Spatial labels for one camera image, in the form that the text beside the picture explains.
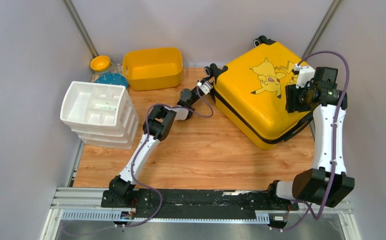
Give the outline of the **yellow Pikachu suitcase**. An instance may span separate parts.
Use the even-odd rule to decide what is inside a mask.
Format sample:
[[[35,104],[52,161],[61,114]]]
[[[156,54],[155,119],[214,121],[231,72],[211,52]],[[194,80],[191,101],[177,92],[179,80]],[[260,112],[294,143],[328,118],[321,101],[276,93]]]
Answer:
[[[300,58],[283,44],[262,35],[253,49],[219,68],[204,67],[213,77],[216,106],[260,149],[270,150],[301,132],[313,120],[310,111],[288,113],[287,85]]]

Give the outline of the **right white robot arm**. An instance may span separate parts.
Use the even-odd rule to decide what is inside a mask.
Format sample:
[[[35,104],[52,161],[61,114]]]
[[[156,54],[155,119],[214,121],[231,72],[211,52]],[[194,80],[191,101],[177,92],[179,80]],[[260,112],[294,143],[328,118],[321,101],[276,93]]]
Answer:
[[[297,82],[287,85],[288,113],[310,111],[315,124],[314,156],[310,169],[293,181],[275,180],[268,186],[267,205],[274,210],[287,200],[334,208],[355,186],[347,176],[343,158],[343,123],[347,109],[346,90],[337,88],[338,70],[331,67],[294,65]]]

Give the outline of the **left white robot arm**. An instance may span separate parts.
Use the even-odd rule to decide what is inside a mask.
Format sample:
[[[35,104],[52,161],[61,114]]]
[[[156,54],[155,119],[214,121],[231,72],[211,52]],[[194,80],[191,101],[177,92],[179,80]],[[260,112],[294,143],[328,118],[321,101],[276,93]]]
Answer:
[[[140,143],[126,166],[109,182],[109,188],[103,192],[102,207],[130,206],[137,185],[156,192],[160,201],[163,200],[162,194],[156,188],[140,182],[138,177],[151,153],[169,135],[175,121],[189,120],[192,115],[202,118],[213,116],[213,108],[203,98],[213,89],[210,80],[210,77],[205,77],[199,80],[193,89],[181,90],[180,99],[175,106],[156,103],[148,108]]]

